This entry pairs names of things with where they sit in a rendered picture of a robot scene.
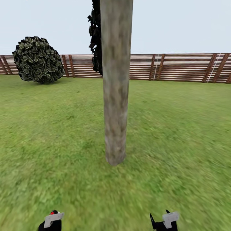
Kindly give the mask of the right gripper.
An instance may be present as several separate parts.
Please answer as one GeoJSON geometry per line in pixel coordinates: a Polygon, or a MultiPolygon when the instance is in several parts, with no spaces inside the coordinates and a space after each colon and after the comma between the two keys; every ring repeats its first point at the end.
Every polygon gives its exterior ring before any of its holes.
{"type": "Polygon", "coordinates": [[[177,231],[177,224],[176,221],[171,222],[172,228],[167,229],[163,222],[156,223],[154,222],[153,217],[151,217],[152,227],[153,229],[156,229],[157,231],[177,231]]]}

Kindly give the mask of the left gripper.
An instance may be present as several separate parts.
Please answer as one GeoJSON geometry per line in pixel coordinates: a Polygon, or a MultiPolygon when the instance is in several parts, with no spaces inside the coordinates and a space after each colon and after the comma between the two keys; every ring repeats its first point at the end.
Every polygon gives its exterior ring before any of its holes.
{"type": "Polygon", "coordinates": [[[61,220],[53,221],[53,224],[50,227],[44,228],[44,223],[42,223],[38,231],[61,231],[61,220]]]}

